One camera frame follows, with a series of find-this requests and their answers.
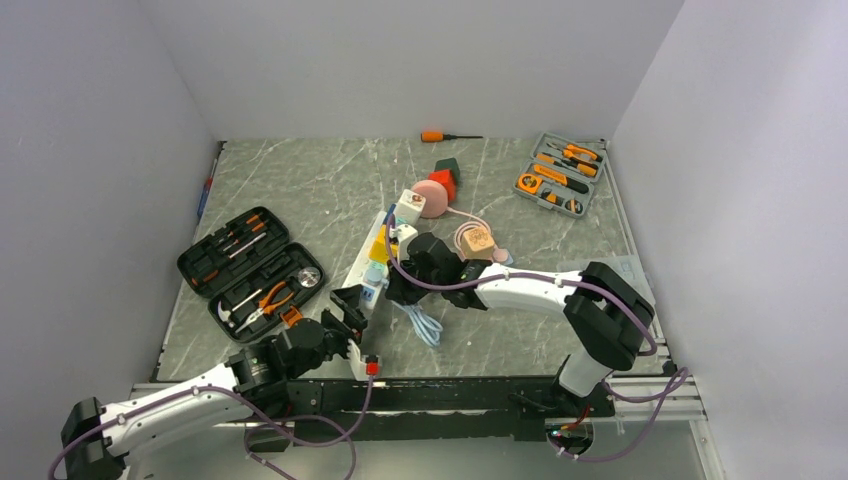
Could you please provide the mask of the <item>clear plastic screw box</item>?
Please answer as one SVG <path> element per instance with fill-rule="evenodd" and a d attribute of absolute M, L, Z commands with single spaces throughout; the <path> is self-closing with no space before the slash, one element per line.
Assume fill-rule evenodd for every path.
<path fill-rule="evenodd" d="M 558 271 L 584 270 L 590 262 L 600 262 L 609 266 L 641 295 L 646 298 L 653 296 L 650 282 L 648 281 L 641 261 L 637 255 L 620 255 L 582 260 L 563 260 L 558 262 L 556 267 Z"/>

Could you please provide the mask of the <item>grey tool case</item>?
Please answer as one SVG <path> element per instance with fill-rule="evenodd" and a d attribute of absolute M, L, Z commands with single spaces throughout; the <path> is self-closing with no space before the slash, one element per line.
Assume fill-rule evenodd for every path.
<path fill-rule="evenodd" d="M 518 196 L 542 208 L 579 219 L 586 215 L 606 164 L 604 140 L 572 140 L 545 132 L 537 139 L 529 160 L 520 169 L 512 188 Z M 516 187 L 518 178 L 525 173 L 533 174 L 540 180 L 535 195 Z M 572 198 L 583 204 L 582 215 L 575 215 L 563 207 L 564 202 Z"/>

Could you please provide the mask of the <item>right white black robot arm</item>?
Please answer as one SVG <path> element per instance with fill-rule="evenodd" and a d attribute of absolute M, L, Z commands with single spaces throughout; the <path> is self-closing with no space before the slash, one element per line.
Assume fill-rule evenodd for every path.
<path fill-rule="evenodd" d="M 431 233 L 415 236 L 405 259 L 390 255 L 388 299 L 416 304 L 438 293 L 460 309 L 508 308 L 562 316 L 579 345 L 557 373 L 551 401 L 574 415 L 596 386 L 655 353 L 649 331 L 654 306 L 609 265 L 592 261 L 581 271 L 516 269 L 490 260 L 463 260 Z"/>

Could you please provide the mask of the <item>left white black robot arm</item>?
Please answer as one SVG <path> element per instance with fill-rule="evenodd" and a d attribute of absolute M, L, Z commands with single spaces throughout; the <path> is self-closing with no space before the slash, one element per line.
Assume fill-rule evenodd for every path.
<path fill-rule="evenodd" d="M 119 479 L 144 452 L 212 426 L 258 420 L 281 431 L 286 422 L 322 420 L 322 395 L 301 375 L 338 355 L 358 352 L 367 326 L 359 285 L 332 291 L 341 309 L 326 309 L 318 321 L 303 318 L 276 336 L 251 344 L 188 381 L 122 403 L 91 397 L 78 402 L 60 433 L 60 466 L 70 479 Z"/>

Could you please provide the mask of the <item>black tool case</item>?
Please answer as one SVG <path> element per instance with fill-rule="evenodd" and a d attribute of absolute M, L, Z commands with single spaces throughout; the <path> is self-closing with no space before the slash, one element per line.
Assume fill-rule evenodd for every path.
<path fill-rule="evenodd" d="M 291 240 L 289 229 L 259 206 L 228 221 L 183 252 L 177 268 L 190 288 L 208 301 L 208 311 L 229 339 L 246 344 L 284 324 L 282 314 L 302 307 L 327 282 L 316 258 Z M 239 334 L 235 330 L 277 283 L 286 280 L 294 297 Z"/>

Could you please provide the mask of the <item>white power strip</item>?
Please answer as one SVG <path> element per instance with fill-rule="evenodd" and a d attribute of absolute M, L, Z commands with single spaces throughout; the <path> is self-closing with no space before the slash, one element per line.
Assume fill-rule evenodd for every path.
<path fill-rule="evenodd" d="M 383 225 L 385 216 L 385 211 L 379 211 L 373 218 L 372 224 L 369 227 L 369 230 L 367 231 L 365 240 L 355 260 L 353 261 L 344 282 L 342 283 L 343 288 L 348 288 L 357 285 L 362 287 L 359 297 L 359 308 L 365 314 L 366 317 L 370 317 L 374 313 L 377 303 L 380 300 L 385 287 L 388 285 L 388 272 L 387 279 L 382 285 L 379 286 L 369 285 L 363 280 L 364 273 L 371 262 L 371 260 L 368 258 L 369 249 L 374 241 L 378 229 L 381 225 Z"/>

